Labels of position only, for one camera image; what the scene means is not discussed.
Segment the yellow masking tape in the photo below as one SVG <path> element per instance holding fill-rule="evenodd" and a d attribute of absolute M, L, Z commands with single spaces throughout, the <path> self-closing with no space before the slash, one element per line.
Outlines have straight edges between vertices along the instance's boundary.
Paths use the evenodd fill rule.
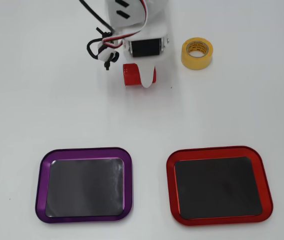
<path fill-rule="evenodd" d="M 204 56 L 191 56 L 191 52 L 201 52 Z M 195 37 L 187 40 L 182 48 L 182 63 L 188 69 L 201 70 L 210 65 L 213 56 L 212 44 L 203 38 Z"/>

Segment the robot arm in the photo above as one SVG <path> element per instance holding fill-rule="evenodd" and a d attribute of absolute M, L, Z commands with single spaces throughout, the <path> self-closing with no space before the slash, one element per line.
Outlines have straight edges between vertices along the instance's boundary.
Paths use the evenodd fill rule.
<path fill-rule="evenodd" d="M 138 65 L 141 84 L 148 88 L 152 84 L 155 65 L 160 61 L 168 46 L 168 26 L 164 8 L 168 0 L 105 0 L 110 23 L 101 19 L 84 0 L 82 5 L 109 32 L 97 31 L 101 38 L 90 41 L 87 50 L 91 57 L 104 62 L 106 70 L 118 60 L 116 51 L 124 46 L 128 62 Z M 98 54 L 91 50 L 92 43 L 98 44 Z"/>

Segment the white table surface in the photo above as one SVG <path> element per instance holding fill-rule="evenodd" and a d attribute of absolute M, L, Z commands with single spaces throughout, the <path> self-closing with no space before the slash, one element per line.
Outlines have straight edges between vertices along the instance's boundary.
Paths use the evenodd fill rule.
<path fill-rule="evenodd" d="M 104 1 L 88 0 L 105 16 Z M 125 88 L 86 52 L 100 24 L 77 0 L 0 0 L 0 240 L 284 239 L 284 0 L 171 0 L 173 57 L 150 89 Z M 214 46 L 205 70 L 181 46 Z M 265 222 L 184 227 L 169 207 L 166 161 L 180 149 L 250 146 L 274 203 Z M 122 147 L 134 207 L 114 223 L 42 223 L 39 166 L 54 149 Z"/>

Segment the purple tray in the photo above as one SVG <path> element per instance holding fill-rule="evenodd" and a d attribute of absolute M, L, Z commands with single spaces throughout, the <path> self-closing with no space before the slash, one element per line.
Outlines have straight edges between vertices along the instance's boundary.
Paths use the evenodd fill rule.
<path fill-rule="evenodd" d="M 54 150 L 42 160 L 36 214 L 45 223 L 118 221 L 132 203 L 132 160 L 121 148 Z"/>

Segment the tape roll core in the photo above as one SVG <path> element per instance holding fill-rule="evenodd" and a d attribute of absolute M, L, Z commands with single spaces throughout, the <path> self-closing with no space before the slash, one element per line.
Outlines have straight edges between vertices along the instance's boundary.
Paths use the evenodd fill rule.
<path fill-rule="evenodd" d="M 201 52 L 204 56 L 192 56 L 191 52 Z M 191 38 L 183 44 L 182 63 L 188 69 L 201 70 L 210 65 L 213 56 L 213 45 L 200 37 Z"/>

